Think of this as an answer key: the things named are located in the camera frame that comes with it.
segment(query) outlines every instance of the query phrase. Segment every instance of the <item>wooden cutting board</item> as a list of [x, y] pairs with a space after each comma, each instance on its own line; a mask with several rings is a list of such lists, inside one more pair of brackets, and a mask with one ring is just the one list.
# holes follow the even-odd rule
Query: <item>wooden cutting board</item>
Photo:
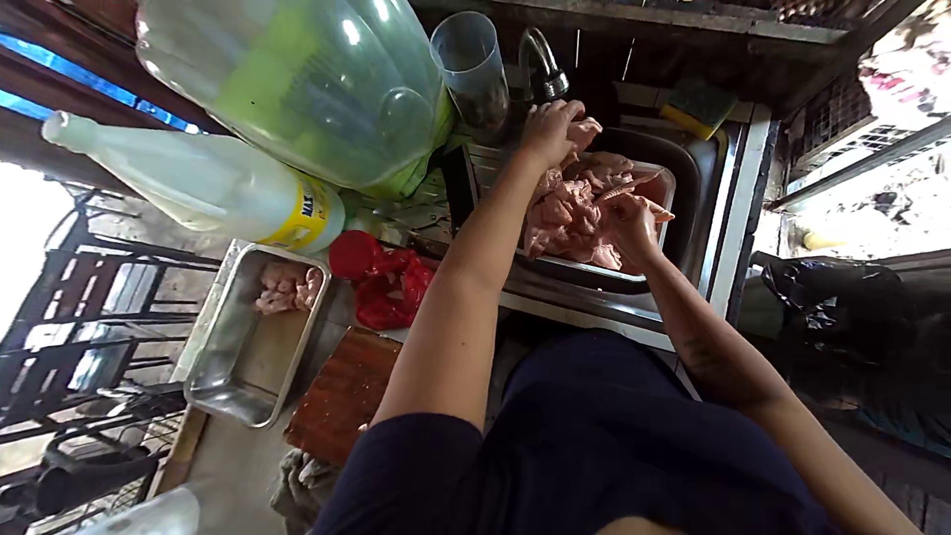
[[401, 347], [373, 331], [347, 329], [291, 417], [287, 443], [343, 466], [360, 426], [377, 412]]

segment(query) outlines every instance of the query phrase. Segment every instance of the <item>stainless steel tray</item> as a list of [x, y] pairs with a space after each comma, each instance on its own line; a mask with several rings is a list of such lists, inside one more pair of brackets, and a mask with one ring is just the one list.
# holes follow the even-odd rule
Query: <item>stainless steel tray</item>
[[[313, 310], [265, 316], [254, 308], [263, 288], [261, 272], [273, 261], [320, 269], [323, 281]], [[249, 427], [273, 425], [307, 347], [330, 277], [330, 269], [319, 260], [267, 246], [243, 249], [224, 283], [222, 298], [185, 380], [188, 402]]]

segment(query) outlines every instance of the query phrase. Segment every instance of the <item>raw chicken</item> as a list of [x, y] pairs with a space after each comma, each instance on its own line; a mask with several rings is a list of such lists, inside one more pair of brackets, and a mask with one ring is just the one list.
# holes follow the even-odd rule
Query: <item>raw chicken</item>
[[261, 273], [264, 290], [254, 308], [264, 314], [285, 310], [309, 310], [314, 306], [323, 273], [316, 267], [268, 262]]
[[[573, 122], [568, 138], [577, 148], [561, 168], [545, 172], [535, 186], [526, 213], [523, 250], [529, 258], [543, 253], [582, 264], [620, 270], [622, 260], [602, 224], [602, 208], [611, 198], [632, 193], [657, 177], [657, 172], [634, 171], [634, 162], [610, 152], [583, 154], [601, 126], [591, 118]], [[673, 214], [651, 203], [658, 224]]]

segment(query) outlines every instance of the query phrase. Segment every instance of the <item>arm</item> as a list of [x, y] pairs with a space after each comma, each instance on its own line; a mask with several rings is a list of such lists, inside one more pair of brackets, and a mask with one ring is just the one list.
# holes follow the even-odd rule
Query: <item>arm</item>
[[691, 378], [762, 427], [846, 532], [919, 533], [828, 436], [769, 361], [717, 316], [664, 256], [643, 198], [619, 199], [610, 217], [621, 230], [616, 239], [622, 258], [647, 275], [664, 328]]
[[498, 300], [538, 178], [571, 149], [577, 101], [533, 109], [522, 144], [473, 211], [426, 291], [373, 424], [402, 414], [456, 416], [482, 429]]

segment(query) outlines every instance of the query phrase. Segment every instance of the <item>navy blue shirt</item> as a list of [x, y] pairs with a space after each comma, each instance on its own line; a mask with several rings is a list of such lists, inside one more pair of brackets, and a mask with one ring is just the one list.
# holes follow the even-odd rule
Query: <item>navy blue shirt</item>
[[599, 329], [526, 357], [484, 438], [440, 414], [371, 427], [315, 532], [578, 534], [622, 517], [690, 534], [837, 532], [762, 429]]

